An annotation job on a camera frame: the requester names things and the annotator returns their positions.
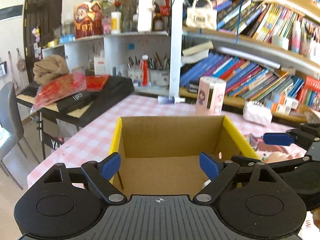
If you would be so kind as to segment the pink plush pig toy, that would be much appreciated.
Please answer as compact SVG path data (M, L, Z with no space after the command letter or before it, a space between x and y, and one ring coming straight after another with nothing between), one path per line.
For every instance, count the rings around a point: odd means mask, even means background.
M264 163L276 163L286 160L298 159L304 157L305 153L283 153L283 152L272 152L268 157L266 157Z

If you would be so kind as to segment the lower orange blue box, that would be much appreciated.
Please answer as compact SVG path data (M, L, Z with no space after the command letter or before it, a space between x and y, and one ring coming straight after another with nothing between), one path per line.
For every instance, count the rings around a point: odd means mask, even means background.
M265 99L264 106L271 110L272 113L280 113L284 115L289 115L291 108L279 103L272 102L271 100Z

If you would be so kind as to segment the upper orange blue box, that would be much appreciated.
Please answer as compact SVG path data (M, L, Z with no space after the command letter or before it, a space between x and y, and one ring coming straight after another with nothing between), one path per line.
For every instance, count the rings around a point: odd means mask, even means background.
M296 110L299 106L299 101L295 98L291 98L285 94L272 93L271 100L274 103L290 107L291 109Z

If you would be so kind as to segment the white quilted purse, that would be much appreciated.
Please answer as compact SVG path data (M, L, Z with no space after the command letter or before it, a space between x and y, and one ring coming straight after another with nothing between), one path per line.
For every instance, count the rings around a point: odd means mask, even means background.
M247 101L243 108L243 118L261 126L268 126L272 122L272 112L262 103Z

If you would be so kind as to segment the pink cartoon table mat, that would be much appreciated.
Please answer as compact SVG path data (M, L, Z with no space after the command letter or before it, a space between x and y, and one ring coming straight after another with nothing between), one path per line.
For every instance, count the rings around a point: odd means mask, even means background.
M65 145L49 155L28 176L28 188L33 186L55 163L65 163L66 167L79 167L89 160L101 161L109 153L114 129L119 116L188 116L194 115L195 106L179 103L175 105L159 105L156 98L131 95L93 120L78 133L65 141ZM221 112L228 116L238 131L243 134L252 133L261 136L266 132L284 132L289 126L272 122L263 127L243 119L242 115ZM302 239L319 239L319 229L312 221L312 214L307 213L306 221L299 233Z

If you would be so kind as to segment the row of leaning books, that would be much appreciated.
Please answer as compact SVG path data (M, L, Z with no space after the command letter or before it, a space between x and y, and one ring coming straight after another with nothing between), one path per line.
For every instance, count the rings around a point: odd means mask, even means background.
M216 77L226 82L225 94L245 101L270 100L272 94L296 98L304 79L288 70L275 70L257 62L211 50L195 63L185 63L181 70L180 87L197 93L202 77Z

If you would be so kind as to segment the pink cylindrical humidifier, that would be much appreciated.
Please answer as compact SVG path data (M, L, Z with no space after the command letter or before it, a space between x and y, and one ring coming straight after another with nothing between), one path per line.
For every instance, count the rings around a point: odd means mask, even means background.
M222 111L225 90L226 81L217 77L201 77L195 105L195 115L220 115Z

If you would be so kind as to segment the black keyboard piano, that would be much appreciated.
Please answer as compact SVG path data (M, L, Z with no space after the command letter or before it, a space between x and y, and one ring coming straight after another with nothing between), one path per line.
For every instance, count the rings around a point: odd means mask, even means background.
M16 98L31 115L43 114L85 127L133 92L132 80L127 77L74 73L42 86L32 82Z

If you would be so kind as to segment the yellow cardboard box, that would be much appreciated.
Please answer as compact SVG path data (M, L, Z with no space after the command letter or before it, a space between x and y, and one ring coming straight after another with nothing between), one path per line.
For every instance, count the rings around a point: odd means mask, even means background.
M222 161L258 156L227 116L119 117L110 152L120 154L112 184L125 196L198 193L208 177L199 155Z

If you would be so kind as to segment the small spray bottle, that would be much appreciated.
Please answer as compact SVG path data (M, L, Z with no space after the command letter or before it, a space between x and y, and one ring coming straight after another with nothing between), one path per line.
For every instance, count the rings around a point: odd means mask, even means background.
M185 103L185 98L180 98L178 96L158 96L157 100L160 105Z

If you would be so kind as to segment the beige folded cloth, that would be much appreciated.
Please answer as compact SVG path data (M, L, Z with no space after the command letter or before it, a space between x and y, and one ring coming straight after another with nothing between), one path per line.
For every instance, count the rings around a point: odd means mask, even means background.
M38 85L46 85L53 79L69 73L67 63L60 55L49 55L34 63L34 81Z

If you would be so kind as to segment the white pen holder cups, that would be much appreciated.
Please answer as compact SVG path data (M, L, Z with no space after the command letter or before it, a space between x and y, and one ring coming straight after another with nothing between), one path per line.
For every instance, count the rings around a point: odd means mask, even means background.
M138 83L138 86L142 86L143 71L141 69L129 69L128 76L134 83ZM169 84L169 71L148 69L148 86L168 87Z

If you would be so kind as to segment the cream quilted handbag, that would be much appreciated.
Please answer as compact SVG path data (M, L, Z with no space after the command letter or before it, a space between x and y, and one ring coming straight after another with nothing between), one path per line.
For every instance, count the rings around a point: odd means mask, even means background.
M205 1L205 7L197 7L199 1ZM201 29L217 29L217 11L213 9L211 0L193 0L193 5L187 8L186 26Z

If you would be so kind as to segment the white jar yellow label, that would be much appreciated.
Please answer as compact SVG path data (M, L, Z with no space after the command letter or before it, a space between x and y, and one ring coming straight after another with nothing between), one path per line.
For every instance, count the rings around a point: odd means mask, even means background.
M121 12L119 11L111 12L111 33L121 33Z

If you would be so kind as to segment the white bookshelf frame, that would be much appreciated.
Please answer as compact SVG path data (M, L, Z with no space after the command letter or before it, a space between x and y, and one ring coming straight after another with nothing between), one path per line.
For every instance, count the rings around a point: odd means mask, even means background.
M295 10L313 22L319 23L319 7L308 0L273 1ZM243 35L236 36L208 29L200 30L184 27L182 24L182 9L183 0L172 0L170 95L179 94L182 35L212 40L214 48L220 53L244 56L259 63L268 63L275 68L279 66L295 67L296 70L319 79L319 64L299 54Z

